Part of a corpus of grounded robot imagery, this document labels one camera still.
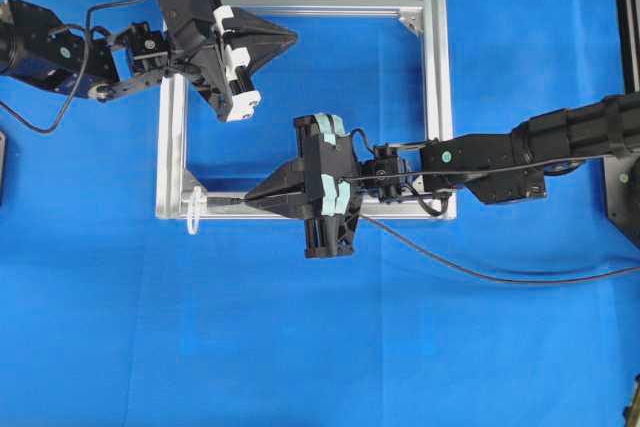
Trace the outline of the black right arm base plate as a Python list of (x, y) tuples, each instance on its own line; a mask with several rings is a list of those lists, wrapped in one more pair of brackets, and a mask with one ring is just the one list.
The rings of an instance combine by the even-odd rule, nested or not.
[(639, 247), (639, 156), (605, 158), (604, 179), (608, 220)]

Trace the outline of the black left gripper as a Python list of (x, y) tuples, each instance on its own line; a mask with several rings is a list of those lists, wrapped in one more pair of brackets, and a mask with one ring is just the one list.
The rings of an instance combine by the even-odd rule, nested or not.
[[(222, 122), (251, 118), (252, 75), (298, 41), (296, 32), (222, 0), (158, 0), (173, 59)], [(234, 46), (232, 39), (257, 43)]]

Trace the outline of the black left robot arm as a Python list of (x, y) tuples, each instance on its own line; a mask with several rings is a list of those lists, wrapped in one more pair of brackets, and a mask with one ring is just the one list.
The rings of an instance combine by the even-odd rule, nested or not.
[[(128, 0), (135, 5), (145, 0)], [(22, 0), (1, 3), (1, 73), (46, 92), (109, 102), (183, 76), (222, 122), (252, 117), (261, 101), (253, 74), (292, 47), (295, 32), (222, 0), (157, 0), (165, 26), (132, 23), (119, 33), (64, 23)]]

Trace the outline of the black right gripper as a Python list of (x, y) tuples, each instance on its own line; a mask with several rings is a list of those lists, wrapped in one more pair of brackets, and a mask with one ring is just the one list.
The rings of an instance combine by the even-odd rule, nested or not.
[(278, 167), (244, 196), (252, 208), (304, 221), (305, 256), (350, 256), (363, 195), (352, 135), (341, 117), (313, 114), (293, 121), (298, 158)]

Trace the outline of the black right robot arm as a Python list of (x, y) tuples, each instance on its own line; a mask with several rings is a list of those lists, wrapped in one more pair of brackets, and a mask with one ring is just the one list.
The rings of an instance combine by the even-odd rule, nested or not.
[(314, 114), (293, 122), (297, 155), (244, 196), (260, 211), (301, 220), (305, 255), (353, 253), (363, 199), (417, 202), (430, 217), (444, 215), (453, 192), (466, 188), (486, 205), (543, 198), (545, 179), (592, 158), (639, 151), (639, 96), (608, 96), (576, 109), (532, 117), (507, 134), (369, 146), (360, 160), (353, 132), (340, 117)]

